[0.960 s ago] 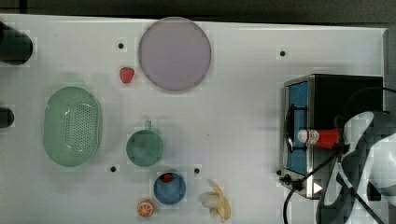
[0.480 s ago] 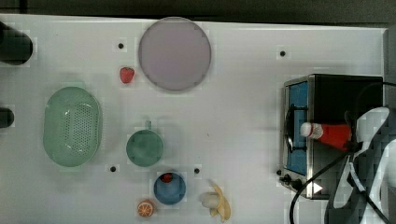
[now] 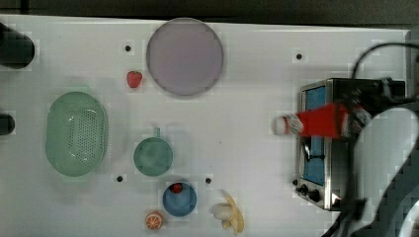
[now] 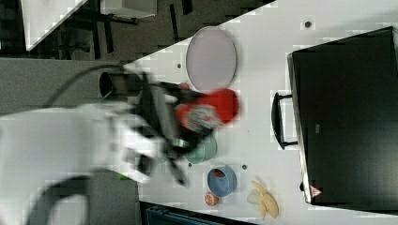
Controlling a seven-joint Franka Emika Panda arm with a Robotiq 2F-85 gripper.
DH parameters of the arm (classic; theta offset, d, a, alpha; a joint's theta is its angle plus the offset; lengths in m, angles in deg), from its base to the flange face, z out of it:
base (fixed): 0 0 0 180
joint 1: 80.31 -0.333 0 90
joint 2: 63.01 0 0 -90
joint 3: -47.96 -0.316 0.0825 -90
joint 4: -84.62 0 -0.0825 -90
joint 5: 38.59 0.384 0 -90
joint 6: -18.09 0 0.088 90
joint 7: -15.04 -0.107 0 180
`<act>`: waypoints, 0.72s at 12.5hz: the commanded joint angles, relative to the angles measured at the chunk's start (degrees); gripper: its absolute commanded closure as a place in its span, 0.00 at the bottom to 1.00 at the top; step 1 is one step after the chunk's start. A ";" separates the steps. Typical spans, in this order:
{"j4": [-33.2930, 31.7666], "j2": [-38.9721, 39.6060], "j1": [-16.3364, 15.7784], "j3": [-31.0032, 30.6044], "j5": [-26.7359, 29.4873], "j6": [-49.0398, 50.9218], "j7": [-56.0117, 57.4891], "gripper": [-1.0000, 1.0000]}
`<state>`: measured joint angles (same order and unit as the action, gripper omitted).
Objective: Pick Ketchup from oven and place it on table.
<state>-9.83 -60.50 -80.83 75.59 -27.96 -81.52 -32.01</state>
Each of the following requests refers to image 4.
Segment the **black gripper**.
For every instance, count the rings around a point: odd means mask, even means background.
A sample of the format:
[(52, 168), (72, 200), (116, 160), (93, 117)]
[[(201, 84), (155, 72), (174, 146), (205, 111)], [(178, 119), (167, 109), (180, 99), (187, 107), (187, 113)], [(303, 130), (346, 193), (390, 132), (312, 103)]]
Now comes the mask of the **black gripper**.
[(186, 187), (188, 179), (176, 161), (191, 152), (207, 135), (180, 125), (175, 108), (183, 103), (193, 103), (203, 94), (184, 89), (176, 83), (152, 82), (149, 73), (142, 72), (141, 76), (142, 95), (135, 111), (164, 141), (161, 151), (171, 164), (171, 172), (175, 180)]

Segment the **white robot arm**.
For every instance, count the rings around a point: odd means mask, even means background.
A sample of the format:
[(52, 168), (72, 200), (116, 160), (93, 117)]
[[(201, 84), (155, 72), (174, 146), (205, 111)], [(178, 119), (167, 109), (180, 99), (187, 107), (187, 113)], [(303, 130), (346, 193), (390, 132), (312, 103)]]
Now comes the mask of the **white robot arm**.
[(1, 225), (141, 225), (139, 183), (160, 150), (180, 156), (165, 131), (171, 95), (199, 93), (146, 75), (103, 73), (104, 96), (138, 94), (137, 106), (85, 104), (14, 113), (1, 119)]

